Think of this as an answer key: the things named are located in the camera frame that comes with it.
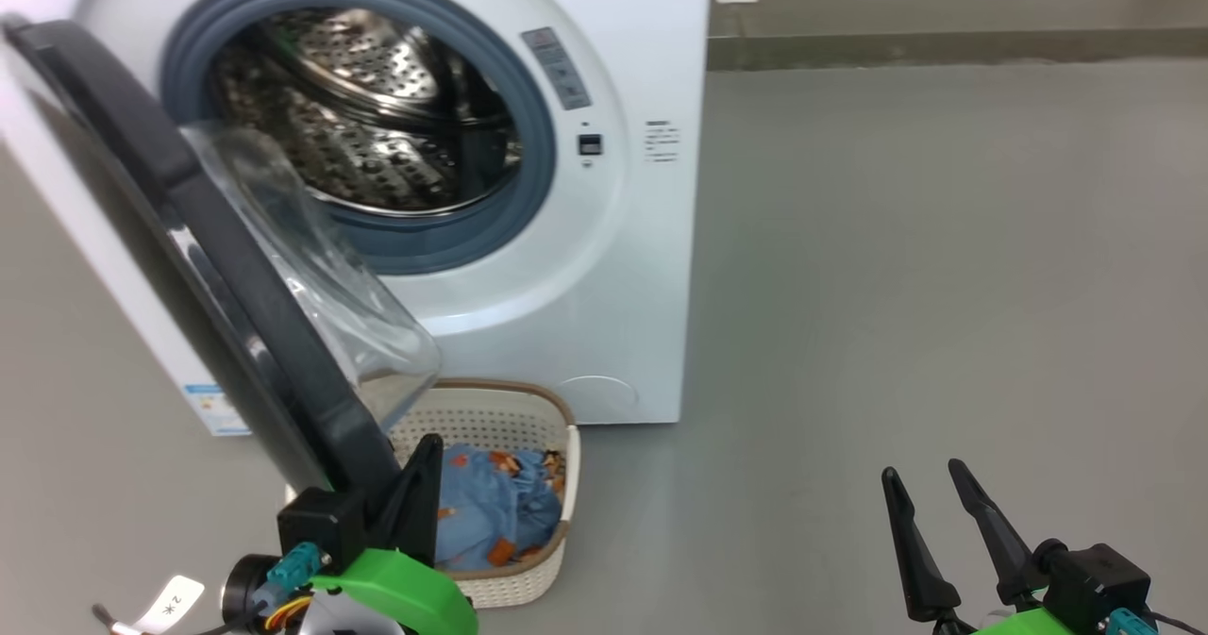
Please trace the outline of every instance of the washing machine door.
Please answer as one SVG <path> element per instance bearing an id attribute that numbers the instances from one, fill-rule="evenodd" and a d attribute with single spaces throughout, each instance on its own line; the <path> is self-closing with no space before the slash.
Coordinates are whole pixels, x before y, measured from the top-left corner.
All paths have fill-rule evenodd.
<path id="1" fill-rule="evenodd" d="M 4 33 L 62 155 L 126 244 L 153 245 L 139 263 L 157 296 L 288 480 L 372 505 L 399 472 L 384 429 L 435 379 L 431 337 L 267 136 L 182 135 L 74 22 L 10 19 Z"/>

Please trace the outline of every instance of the stainless steel drum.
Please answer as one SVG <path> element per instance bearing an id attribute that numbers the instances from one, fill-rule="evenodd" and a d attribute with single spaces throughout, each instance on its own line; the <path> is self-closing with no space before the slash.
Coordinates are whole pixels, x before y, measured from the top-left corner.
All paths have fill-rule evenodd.
<path id="1" fill-rule="evenodd" d="M 220 53 L 211 80 L 225 116 L 273 136 L 315 197 L 361 212 L 448 214 L 519 167 L 507 111 L 478 71 L 371 12 L 272 17 Z"/>
<path id="2" fill-rule="evenodd" d="M 280 66 L 382 128 L 490 128 L 507 120 L 478 70 L 424 29 L 371 11 L 319 7 L 252 30 Z"/>

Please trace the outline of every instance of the green robot part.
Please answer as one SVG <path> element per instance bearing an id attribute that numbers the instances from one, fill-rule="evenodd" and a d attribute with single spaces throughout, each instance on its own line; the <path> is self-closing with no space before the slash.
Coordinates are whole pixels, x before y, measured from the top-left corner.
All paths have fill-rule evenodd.
<path id="1" fill-rule="evenodd" d="M 1069 629 L 1043 608 L 1020 612 L 1001 623 L 978 630 L 985 635 L 1071 635 Z"/>
<path id="2" fill-rule="evenodd" d="M 452 578 L 395 550 L 367 549 L 339 576 L 318 575 L 312 586 L 341 589 L 420 635 L 478 633 L 478 614 Z"/>

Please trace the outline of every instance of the teal connector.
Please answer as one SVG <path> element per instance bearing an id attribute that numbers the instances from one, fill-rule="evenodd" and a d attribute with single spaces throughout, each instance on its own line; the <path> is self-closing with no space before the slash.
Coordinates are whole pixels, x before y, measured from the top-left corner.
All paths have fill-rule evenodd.
<path id="1" fill-rule="evenodd" d="M 260 613 L 265 616 L 273 613 L 298 588 L 309 583 L 323 569 L 323 550 L 314 543 L 303 542 L 294 546 L 277 566 L 268 570 L 265 584 L 251 594 L 251 601 L 265 602 Z"/>
<path id="2" fill-rule="evenodd" d="M 1157 630 L 1129 610 L 1116 610 L 1108 618 L 1107 635 L 1157 635 Z"/>

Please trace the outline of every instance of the basket rim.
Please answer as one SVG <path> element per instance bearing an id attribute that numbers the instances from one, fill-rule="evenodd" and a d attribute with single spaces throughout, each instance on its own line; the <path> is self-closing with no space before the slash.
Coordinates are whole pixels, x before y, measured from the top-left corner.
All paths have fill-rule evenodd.
<path id="1" fill-rule="evenodd" d="M 538 554 L 525 558 L 516 564 L 510 564 L 507 566 L 501 566 L 499 569 L 483 569 L 480 571 L 445 571 L 445 576 L 448 576 L 458 583 L 463 581 L 490 581 L 494 578 L 511 578 L 513 576 L 519 576 L 529 570 L 541 566 L 553 553 L 562 546 L 567 540 L 567 534 L 570 531 L 570 523 L 562 520 L 558 526 L 553 528 L 553 536 L 550 537 L 548 543 L 541 548 Z"/>
<path id="2" fill-rule="evenodd" d="M 486 378 L 441 378 L 432 386 L 432 390 L 492 390 L 492 391 L 518 391 L 522 395 L 535 395 L 546 400 L 558 409 L 565 419 L 568 427 L 579 425 L 575 423 L 575 414 L 570 413 L 567 401 L 556 395 L 546 386 L 533 385 L 530 383 L 518 383 L 515 380 L 486 380 Z"/>

